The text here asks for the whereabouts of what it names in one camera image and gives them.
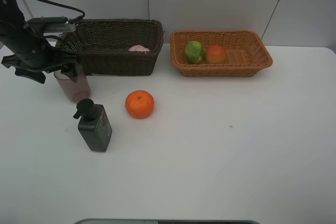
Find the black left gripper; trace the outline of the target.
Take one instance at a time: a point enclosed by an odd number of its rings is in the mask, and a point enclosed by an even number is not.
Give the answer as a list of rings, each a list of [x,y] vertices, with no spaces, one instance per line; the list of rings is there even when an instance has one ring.
[[[1,64],[6,68],[14,67],[15,75],[44,84],[46,76],[42,73],[60,70],[61,80],[78,81],[78,57],[62,50],[41,51],[4,56]]]

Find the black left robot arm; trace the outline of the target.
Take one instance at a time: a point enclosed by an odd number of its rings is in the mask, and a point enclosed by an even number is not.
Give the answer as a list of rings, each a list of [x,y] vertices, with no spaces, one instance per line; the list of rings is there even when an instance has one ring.
[[[45,83],[46,73],[60,71],[71,81],[78,81],[79,59],[73,52],[50,45],[48,38],[59,40],[53,26],[64,25],[65,31],[74,31],[76,22],[85,16],[84,11],[48,0],[36,0],[49,5],[80,12],[74,19],[66,17],[35,18],[25,20],[16,0],[1,0],[1,42],[13,54],[5,56],[1,64],[14,67],[15,75]]]

